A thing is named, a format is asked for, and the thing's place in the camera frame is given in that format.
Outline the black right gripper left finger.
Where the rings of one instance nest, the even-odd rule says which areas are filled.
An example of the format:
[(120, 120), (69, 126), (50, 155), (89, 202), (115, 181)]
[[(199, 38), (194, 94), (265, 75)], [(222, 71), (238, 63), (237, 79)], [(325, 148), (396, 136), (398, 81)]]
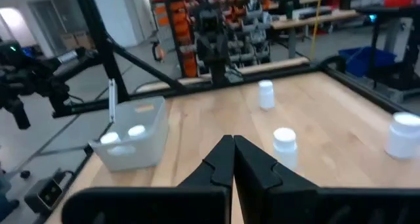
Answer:
[(93, 187), (72, 195), (61, 220), (89, 223), (229, 223), (234, 138), (225, 135), (176, 187)]

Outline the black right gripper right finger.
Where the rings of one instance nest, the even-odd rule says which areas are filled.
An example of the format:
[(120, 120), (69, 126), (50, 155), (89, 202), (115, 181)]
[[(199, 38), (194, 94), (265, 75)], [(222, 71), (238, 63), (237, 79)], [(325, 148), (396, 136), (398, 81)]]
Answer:
[(419, 224), (419, 189), (319, 187), (245, 137), (234, 140), (245, 223)]

